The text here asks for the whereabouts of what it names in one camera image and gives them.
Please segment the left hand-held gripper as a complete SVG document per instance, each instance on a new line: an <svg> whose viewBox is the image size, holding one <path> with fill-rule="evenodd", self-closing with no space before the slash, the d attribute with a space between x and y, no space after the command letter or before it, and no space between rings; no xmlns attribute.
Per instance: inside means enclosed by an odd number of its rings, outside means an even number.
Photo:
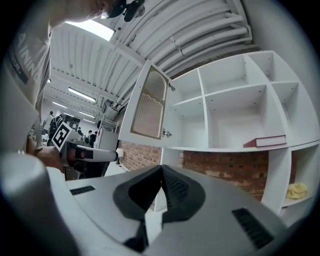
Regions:
<svg viewBox="0 0 320 256"><path fill-rule="evenodd" d="M58 149L60 162L74 180L101 177L110 162L118 159L114 150L85 146L81 136L62 122L54 134L52 144Z"/></svg>

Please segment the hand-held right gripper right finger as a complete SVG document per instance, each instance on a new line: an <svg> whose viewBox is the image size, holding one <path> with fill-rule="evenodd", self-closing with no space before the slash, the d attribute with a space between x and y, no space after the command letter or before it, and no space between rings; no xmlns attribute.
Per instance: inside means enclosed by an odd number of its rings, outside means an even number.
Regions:
<svg viewBox="0 0 320 256"><path fill-rule="evenodd" d="M255 256L286 231L260 201L225 180L163 165L169 209L147 256Z"/></svg>

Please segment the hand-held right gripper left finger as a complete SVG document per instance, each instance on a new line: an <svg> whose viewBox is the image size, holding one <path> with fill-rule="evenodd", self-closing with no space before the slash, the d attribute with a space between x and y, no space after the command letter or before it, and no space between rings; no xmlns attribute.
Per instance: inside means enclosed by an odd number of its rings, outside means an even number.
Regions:
<svg viewBox="0 0 320 256"><path fill-rule="evenodd" d="M160 190L162 167L67 183L73 198L107 238L139 253L160 253L160 236L148 241L145 214Z"/></svg>

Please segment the white glass-panel cabinet door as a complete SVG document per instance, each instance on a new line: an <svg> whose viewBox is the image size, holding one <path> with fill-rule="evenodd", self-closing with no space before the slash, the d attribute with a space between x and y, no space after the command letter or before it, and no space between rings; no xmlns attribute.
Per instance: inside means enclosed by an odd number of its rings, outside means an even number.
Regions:
<svg viewBox="0 0 320 256"><path fill-rule="evenodd" d="M168 88L168 76L147 60L128 101L119 140L147 146L163 146Z"/></svg>

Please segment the person's left forearm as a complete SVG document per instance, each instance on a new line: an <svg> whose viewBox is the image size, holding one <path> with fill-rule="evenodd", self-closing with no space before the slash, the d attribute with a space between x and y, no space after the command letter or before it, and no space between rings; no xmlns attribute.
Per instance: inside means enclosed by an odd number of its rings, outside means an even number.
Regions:
<svg viewBox="0 0 320 256"><path fill-rule="evenodd" d="M34 157L38 157L44 153L44 148L42 146L37 146L37 143L28 137L26 140L25 152Z"/></svg>

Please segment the white shelving unit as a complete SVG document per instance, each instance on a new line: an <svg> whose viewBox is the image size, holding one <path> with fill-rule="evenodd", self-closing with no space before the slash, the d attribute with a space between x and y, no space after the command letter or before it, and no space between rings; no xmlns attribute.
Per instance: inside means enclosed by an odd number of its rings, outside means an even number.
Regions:
<svg viewBox="0 0 320 256"><path fill-rule="evenodd" d="M172 81L161 162L226 180L286 225L303 218L320 184L320 122L301 79L275 51L223 58ZM286 144L247 147L286 135ZM301 199L286 198L304 183Z"/></svg>

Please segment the person's left hand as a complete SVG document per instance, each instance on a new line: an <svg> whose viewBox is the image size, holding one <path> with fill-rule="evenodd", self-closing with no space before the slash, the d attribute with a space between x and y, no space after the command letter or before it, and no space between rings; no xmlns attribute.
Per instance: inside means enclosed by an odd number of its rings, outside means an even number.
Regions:
<svg viewBox="0 0 320 256"><path fill-rule="evenodd" d="M62 174L65 173L64 166L60 162L60 152L54 146L43 147L37 157L46 167L58 169Z"/></svg>

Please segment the white metal rack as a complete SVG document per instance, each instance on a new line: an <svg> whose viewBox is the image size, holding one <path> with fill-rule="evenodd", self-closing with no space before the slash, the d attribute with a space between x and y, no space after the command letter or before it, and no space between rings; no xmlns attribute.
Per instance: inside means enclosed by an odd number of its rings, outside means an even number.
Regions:
<svg viewBox="0 0 320 256"><path fill-rule="evenodd" d="M100 127L103 127L106 131L116 133L118 128L118 122L114 122L108 119L101 119L97 123L97 128L100 129Z"/></svg>

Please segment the long ceiling light tube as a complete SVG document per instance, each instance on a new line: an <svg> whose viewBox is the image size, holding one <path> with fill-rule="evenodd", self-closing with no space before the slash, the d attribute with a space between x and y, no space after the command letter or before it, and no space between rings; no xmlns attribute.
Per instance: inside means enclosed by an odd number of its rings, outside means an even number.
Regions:
<svg viewBox="0 0 320 256"><path fill-rule="evenodd" d="M84 94L84 93L82 93L82 92L80 92L78 90L75 90L75 89L71 88L71 87L68 87L68 91L73 93L73 94L75 94L75 95L77 95L77 96L79 96L79 97L81 97L81 98L84 98L84 99L86 99L86 100L88 100L90 102L93 102L93 103L96 102L95 98L93 98L91 96L88 96L88 95L86 95L86 94Z"/></svg>

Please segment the yellow crumpled cloth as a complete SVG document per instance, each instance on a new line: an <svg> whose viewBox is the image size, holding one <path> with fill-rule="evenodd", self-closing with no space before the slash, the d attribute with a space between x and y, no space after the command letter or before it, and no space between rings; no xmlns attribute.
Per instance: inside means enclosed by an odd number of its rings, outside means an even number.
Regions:
<svg viewBox="0 0 320 256"><path fill-rule="evenodd" d="M286 198L290 200L299 200L306 196L308 193L308 187L303 183L292 183L289 184Z"/></svg>

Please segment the red hardcover book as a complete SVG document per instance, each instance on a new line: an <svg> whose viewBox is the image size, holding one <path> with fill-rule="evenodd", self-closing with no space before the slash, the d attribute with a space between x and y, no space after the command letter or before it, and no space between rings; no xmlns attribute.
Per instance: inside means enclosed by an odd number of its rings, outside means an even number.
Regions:
<svg viewBox="0 0 320 256"><path fill-rule="evenodd" d="M243 144L244 148L261 148L284 145L287 143L286 135L258 137Z"/></svg>

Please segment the person's torso beige shirt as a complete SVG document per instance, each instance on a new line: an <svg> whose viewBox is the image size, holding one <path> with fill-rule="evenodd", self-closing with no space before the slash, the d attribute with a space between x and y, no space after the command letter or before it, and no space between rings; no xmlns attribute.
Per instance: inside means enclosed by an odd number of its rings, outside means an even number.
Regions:
<svg viewBox="0 0 320 256"><path fill-rule="evenodd" d="M42 147L41 114L50 78L51 32L48 27L23 25L0 64L0 150L26 149L35 130Z"/></svg>

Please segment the ceiling panel light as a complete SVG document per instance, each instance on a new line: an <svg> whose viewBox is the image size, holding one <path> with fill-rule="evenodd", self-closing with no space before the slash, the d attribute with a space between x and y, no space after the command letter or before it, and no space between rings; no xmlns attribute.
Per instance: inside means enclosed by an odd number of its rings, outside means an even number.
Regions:
<svg viewBox="0 0 320 256"><path fill-rule="evenodd" d="M100 24L98 22L95 22L93 20L87 20L83 22L72 22L72 21L67 21L66 22L68 25L77 27L79 29L82 29L84 31L87 31L91 34L94 34L105 41L110 41L111 38L113 37L115 31L107 26L104 26L103 24Z"/></svg>

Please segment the white ceiling pipe bundle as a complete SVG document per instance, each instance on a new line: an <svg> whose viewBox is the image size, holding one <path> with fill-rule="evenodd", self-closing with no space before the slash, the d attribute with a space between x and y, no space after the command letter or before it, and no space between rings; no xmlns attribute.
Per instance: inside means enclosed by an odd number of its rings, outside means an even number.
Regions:
<svg viewBox="0 0 320 256"><path fill-rule="evenodd" d="M115 50L136 66L152 61L170 76L183 63L206 52L238 44L251 44L251 28L246 17L228 7L207 10L199 17L185 20L181 14L160 12L126 23L115 23Z"/></svg>

